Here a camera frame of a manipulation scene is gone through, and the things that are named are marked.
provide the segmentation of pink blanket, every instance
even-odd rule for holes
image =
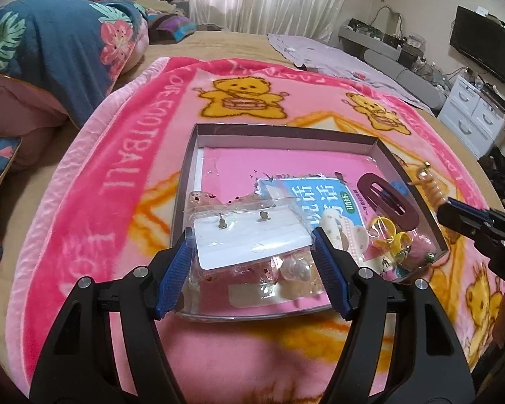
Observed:
[[[485,201],[473,179],[420,115],[358,82],[246,60],[162,58],[107,98],[60,163],[16,269],[6,342],[15,383],[27,392],[47,332],[75,282],[124,276],[169,246],[183,154],[198,122],[310,126],[379,136],[410,177],[426,160],[445,192]],[[470,241],[451,244],[428,279],[470,365],[490,339],[505,287]],[[119,320],[116,362],[134,392]],[[333,312],[239,324],[158,324],[183,393],[200,402],[317,402],[340,356],[348,323]],[[386,330],[373,392],[385,381]]]

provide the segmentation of yellow ring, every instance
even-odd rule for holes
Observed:
[[[396,236],[396,226],[387,217],[376,217],[370,224],[370,230],[377,234],[371,237],[382,248],[389,248]]]
[[[395,235],[393,242],[389,246],[389,250],[394,256],[397,256],[397,254],[400,251],[411,246],[412,243],[413,240],[411,239],[411,237],[408,235],[407,232],[399,232],[398,234]]]

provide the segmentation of blue floral comforter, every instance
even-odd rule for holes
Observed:
[[[0,8],[0,74],[46,90],[82,126],[111,92],[146,17],[110,0],[18,0]]]

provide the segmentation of tan bed sheet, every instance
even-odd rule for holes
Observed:
[[[292,67],[291,62],[270,46],[267,36],[233,32],[196,32],[178,44],[149,46],[144,59],[119,79],[117,88],[133,80],[161,56],[189,56],[202,60],[243,58]],[[501,209],[501,202],[496,192],[470,152],[436,118],[424,111],[420,113],[464,163],[479,185],[488,205]],[[0,230],[6,232],[4,256],[0,265],[0,363],[6,371],[8,365],[4,330],[16,261],[45,189],[76,134],[77,130],[71,123],[63,126],[57,131],[53,142],[35,167],[7,176],[0,187]]]

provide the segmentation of green leaf print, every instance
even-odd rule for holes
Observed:
[[[99,10],[103,15],[99,18],[100,23],[115,23],[116,21],[125,21],[133,26],[133,23],[127,15],[125,15],[121,10],[118,10],[112,6],[105,6],[99,3],[90,4],[95,10]]]
[[[15,55],[26,30],[25,20],[17,21],[18,13],[7,12],[0,20],[0,70],[4,70]]]
[[[146,8],[144,6],[141,6],[138,3],[133,3],[133,6],[135,6],[140,11],[141,14],[143,14],[144,16],[147,16]]]

